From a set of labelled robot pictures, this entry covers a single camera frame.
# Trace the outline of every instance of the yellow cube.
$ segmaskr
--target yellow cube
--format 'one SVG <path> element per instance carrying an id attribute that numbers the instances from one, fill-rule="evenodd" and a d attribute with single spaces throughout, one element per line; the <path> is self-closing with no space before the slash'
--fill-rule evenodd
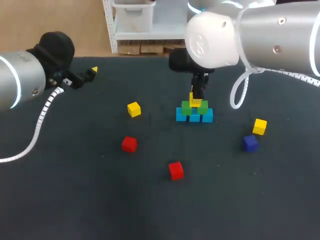
<path id="1" fill-rule="evenodd" d="M 135 101 L 133 103 L 128 104 L 128 112 L 132 118 L 141 114 L 141 108 L 139 104 Z"/>
<path id="2" fill-rule="evenodd" d="M 190 108 L 199 108 L 201 106 L 202 99 L 194 99 L 193 93 L 189 93 Z"/>
<path id="3" fill-rule="evenodd" d="M 253 127 L 253 133 L 263 135 L 265 133 L 265 130 L 267 128 L 267 121 L 256 119 Z"/>

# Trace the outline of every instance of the stacked blocks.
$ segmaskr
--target stacked blocks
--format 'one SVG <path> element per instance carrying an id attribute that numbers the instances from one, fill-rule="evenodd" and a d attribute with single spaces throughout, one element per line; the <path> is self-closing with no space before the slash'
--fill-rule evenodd
<path id="1" fill-rule="evenodd" d="M 135 101 L 133 103 L 128 104 L 128 112 L 132 118 L 141 114 L 141 108 L 139 104 Z"/>
<path id="2" fill-rule="evenodd" d="M 259 146 L 255 135 L 245 136 L 243 138 L 243 148 L 246 152 L 254 152 Z"/>
<path id="3" fill-rule="evenodd" d="M 208 108 L 207 100 L 193 99 L 193 93 L 190 92 L 189 101 L 182 101 L 181 107 L 176 108 L 175 120 L 177 122 L 212 123 L 214 112 L 212 108 Z"/>

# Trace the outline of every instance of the red cube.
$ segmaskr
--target red cube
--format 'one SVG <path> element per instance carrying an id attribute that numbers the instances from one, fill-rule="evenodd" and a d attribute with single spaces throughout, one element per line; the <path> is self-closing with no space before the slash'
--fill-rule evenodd
<path id="1" fill-rule="evenodd" d="M 182 165 L 179 161 L 170 163 L 169 171 L 172 181 L 183 179 L 185 176 L 184 169 L 182 168 Z"/>
<path id="2" fill-rule="evenodd" d="M 122 150 L 128 153 L 134 153 L 137 149 L 137 139 L 134 137 L 126 136 L 122 142 Z"/>

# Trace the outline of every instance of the green cube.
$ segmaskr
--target green cube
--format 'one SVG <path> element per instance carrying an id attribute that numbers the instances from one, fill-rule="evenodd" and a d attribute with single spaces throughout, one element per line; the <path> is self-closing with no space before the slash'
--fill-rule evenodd
<path id="1" fill-rule="evenodd" d="M 192 108 L 190 107 L 189 101 L 182 101 L 182 115 L 190 116 L 192 114 Z"/>
<path id="2" fill-rule="evenodd" d="M 207 114 L 208 112 L 208 101 L 207 100 L 202 100 L 200 107 L 197 108 L 196 113 L 200 115 Z"/>

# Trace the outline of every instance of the block tower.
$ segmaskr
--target block tower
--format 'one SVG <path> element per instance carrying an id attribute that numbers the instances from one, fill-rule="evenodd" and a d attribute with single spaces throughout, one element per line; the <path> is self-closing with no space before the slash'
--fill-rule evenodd
<path id="1" fill-rule="evenodd" d="M 189 101 L 182 101 L 181 107 L 176 108 L 175 120 L 177 122 L 212 123 L 214 112 L 208 108 L 208 101 L 194 99 L 193 93 L 189 93 Z"/>

